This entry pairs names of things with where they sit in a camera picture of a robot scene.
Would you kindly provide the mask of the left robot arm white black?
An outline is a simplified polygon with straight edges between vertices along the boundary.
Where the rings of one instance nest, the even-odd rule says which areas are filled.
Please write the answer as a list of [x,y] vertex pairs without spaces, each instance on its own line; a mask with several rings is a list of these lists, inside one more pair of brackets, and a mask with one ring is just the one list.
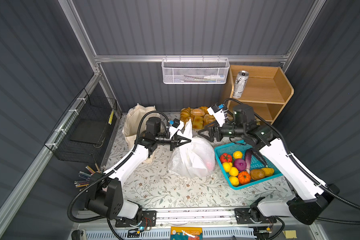
[[[191,139],[179,136],[184,122],[173,121],[162,112],[145,114],[138,125],[133,148],[119,162],[103,173],[91,176],[89,185],[69,203],[67,216],[74,223],[88,223],[100,219],[125,219],[133,225],[141,222],[141,205],[125,200],[122,187],[135,169],[156,150],[159,145],[169,145],[171,150],[188,144]],[[85,195],[85,208],[95,217],[80,219],[74,216],[73,206],[81,195]]]

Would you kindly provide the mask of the cream canvas tote bag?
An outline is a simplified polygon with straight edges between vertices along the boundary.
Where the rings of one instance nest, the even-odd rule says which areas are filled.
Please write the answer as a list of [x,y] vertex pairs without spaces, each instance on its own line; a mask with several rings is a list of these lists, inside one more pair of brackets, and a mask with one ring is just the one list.
[[[156,110],[156,106],[144,107],[140,104],[137,104],[135,107],[131,108],[128,111],[122,133],[128,144],[129,150],[132,150],[132,148],[134,147],[135,140],[137,137],[137,132],[138,132],[138,126],[139,126],[141,119],[143,118],[143,116],[146,113],[155,111],[155,110]],[[148,119],[150,117],[160,117],[160,114],[155,113],[155,114],[148,115],[142,123],[141,132],[146,130],[146,122],[148,121]],[[152,163],[154,160],[154,156],[155,156],[155,153],[152,153],[152,155],[149,158],[147,158],[144,161],[144,163],[146,163],[146,164]]]

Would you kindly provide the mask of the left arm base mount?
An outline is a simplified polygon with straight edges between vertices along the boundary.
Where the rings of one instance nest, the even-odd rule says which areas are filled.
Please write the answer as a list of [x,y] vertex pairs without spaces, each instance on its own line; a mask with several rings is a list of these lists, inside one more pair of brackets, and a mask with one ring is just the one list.
[[154,227],[157,220],[157,211],[139,211],[134,219],[121,218],[116,220],[116,228]]

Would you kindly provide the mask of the pink dragon fruit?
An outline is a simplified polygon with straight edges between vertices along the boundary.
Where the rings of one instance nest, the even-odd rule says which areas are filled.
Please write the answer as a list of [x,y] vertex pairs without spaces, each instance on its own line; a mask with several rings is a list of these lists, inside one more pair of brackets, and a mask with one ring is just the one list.
[[215,161],[207,161],[205,165],[209,171],[213,171],[215,168]]

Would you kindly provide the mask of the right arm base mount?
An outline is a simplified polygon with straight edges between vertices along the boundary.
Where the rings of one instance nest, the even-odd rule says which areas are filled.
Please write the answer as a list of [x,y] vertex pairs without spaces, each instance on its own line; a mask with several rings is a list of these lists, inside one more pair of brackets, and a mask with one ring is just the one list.
[[235,208],[234,215],[239,225],[243,224],[274,224],[275,217],[264,217],[258,210],[251,208]]

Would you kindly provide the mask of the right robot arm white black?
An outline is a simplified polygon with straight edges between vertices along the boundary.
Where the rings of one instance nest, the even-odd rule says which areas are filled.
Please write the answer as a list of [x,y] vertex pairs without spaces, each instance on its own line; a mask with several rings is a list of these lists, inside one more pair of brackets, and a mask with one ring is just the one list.
[[360,225],[360,221],[320,217],[334,199],[359,211],[360,205],[340,197],[339,188],[326,184],[305,167],[289,150],[283,135],[255,113],[253,107],[238,103],[229,111],[225,104],[215,104],[208,108],[208,113],[216,120],[198,131],[199,136],[210,142],[241,137],[252,147],[261,163],[269,160],[293,187],[295,195],[288,198],[271,200],[261,197],[252,203],[248,215],[254,223],[268,217],[293,217],[305,225],[311,225],[315,220]]

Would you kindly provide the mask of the white plastic grocery bag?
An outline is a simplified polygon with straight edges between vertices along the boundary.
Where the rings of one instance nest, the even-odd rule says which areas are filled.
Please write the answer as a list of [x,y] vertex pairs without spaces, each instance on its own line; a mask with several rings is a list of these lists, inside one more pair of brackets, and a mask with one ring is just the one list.
[[211,175],[214,170],[209,171],[205,165],[207,161],[216,163],[211,143],[204,138],[193,136],[191,121],[185,125],[183,132],[178,132],[178,135],[192,141],[174,149],[168,162],[169,173],[186,178],[203,178]]

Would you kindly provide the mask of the teal plastic fruit basket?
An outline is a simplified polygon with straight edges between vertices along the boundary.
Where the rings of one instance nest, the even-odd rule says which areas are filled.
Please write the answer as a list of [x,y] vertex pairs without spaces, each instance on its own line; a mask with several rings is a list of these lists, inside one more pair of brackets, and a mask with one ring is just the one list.
[[223,177],[234,190],[282,176],[267,158],[259,161],[253,147],[244,141],[216,147],[215,155]]

